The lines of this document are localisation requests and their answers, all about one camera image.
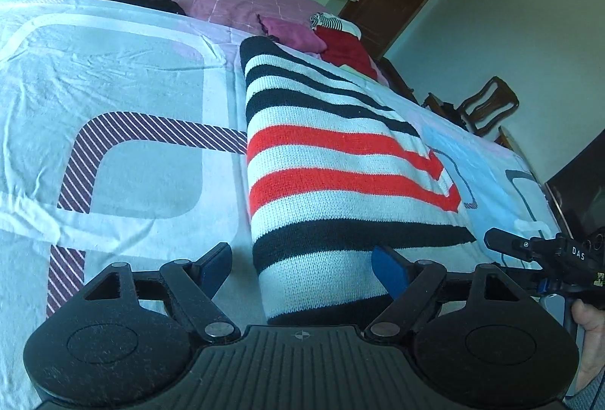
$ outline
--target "black cable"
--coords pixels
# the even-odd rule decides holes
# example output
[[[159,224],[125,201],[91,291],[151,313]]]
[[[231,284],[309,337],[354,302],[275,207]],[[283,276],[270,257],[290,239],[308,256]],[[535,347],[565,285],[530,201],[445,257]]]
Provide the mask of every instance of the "black cable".
[[[594,410],[595,405],[597,404],[597,400],[599,398],[599,394],[601,393],[601,389],[603,388],[604,382],[605,382],[605,371],[603,372],[603,375],[601,376],[601,383],[599,384],[599,389],[597,390],[597,394],[595,394],[595,397],[592,399],[591,407],[588,410]]]

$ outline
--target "wooden chair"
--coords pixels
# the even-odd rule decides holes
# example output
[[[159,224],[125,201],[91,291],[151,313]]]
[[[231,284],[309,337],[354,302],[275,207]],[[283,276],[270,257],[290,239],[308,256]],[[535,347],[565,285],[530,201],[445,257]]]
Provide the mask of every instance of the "wooden chair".
[[[481,101],[482,98],[495,86],[493,94],[479,104],[471,113],[468,110],[471,106]],[[442,103],[434,94],[429,93],[423,107],[428,107],[435,114],[452,121],[452,123],[462,126],[458,118],[453,118],[451,112],[444,111],[447,103]],[[456,116],[460,115],[467,130],[479,137],[485,137],[504,118],[512,115],[519,108],[519,100],[508,84],[497,76],[492,77],[487,84],[474,96],[466,99],[458,108]],[[485,125],[479,127],[479,124],[494,115]]]

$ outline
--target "red cloth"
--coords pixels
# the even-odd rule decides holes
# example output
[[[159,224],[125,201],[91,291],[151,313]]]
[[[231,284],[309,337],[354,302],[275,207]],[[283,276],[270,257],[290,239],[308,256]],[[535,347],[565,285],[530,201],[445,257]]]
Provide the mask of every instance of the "red cloth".
[[[337,67],[348,65],[376,82],[378,81],[378,74],[370,63],[370,55],[365,51],[357,36],[324,26],[315,28],[315,34],[328,45],[328,49],[321,54],[323,61]]]

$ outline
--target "folded striped sweater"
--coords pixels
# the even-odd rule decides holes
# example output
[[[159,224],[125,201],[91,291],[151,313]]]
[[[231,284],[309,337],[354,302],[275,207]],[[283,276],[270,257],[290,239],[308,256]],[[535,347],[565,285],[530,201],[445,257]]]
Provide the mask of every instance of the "folded striped sweater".
[[[392,301],[372,273],[377,245],[457,271],[486,261],[412,125],[267,38],[246,39],[240,54],[253,260],[270,324],[367,326]]]

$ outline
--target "black stripe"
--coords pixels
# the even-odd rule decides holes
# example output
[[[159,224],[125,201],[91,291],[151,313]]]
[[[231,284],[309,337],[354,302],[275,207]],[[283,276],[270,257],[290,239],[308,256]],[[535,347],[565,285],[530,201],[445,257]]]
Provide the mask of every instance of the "black stripe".
[[[258,55],[275,55],[284,60],[289,60],[290,62],[294,62],[296,64],[304,65],[305,67],[312,68],[316,70],[320,74],[329,79],[333,79],[335,81],[344,81],[353,84],[353,82],[344,79],[338,75],[334,75],[332,72],[328,72],[327,70],[322,69],[316,65],[313,65],[305,60],[301,60],[294,55],[291,55],[285,51],[283,51],[279,46],[277,46],[273,41],[264,37],[264,36],[252,36],[247,37],[244,41],[241,42],[240,45],[240,58],[241,58],[241,69],[246,73],[246,65],[248,62]]]
[[[326,219],[296,222],[262,235],[254,243],[252,257],[260,274],[270,265],[309,253],[370,252],[376,246],[447,247],[473,241],[466,227],[451,224]]]
[[[314,98],[308,94],[302,94],[298,91],[290,89],[265,89],[258,92],[246,104],[246,121],[249,124],[250,120],[258,112],[279,106],[296,106],[300,108],[308,108],[319,110],[333,115],[341,116],[352,120],[354,118],[371,118],[372,120],[383,123],[392,132],[402,132],[413,137],[418,137],[418,132],[407,122],[391,120],[386,116],[377,115],[368,108],[363,108],[355,104],[332,104],[321,99]],[[312,122],[301,122],[302,124],[310,124]]]
[[[328,94],[337,94],[340,96],[349,96],[351,98],[357,99],[360,103],[367,104],[368,106],[372,106],[377,110],[383,110],[386,112],[392,112],[393,109],[388,106],[383,106],[378,104],[373,98],[368,96],[367,94],[360,93],[358,91],[353,91],[349,89],[340,89],[336,87],[331,87],[329,85],[322,84],[311,77],[303,75],[301,73],[295,72],[293,70],[288,70],[286,68],[277,67],[276,65],[257,65],[254,68],[250,69],[248,75],[246,76],[247,85],[250,85],[253,81],[260,77],[264,76],[274,76],[274,77],[284,77],[291,81],[300,82],[301,84],[310,87],[311,89],[315,89],[317,91],[321,91],[323,93]]]
[[[390,295],[378,295],[336,306],[287,312],[270,318],[267,322],[272,326],[356,325],[365,329],[391,302]]]

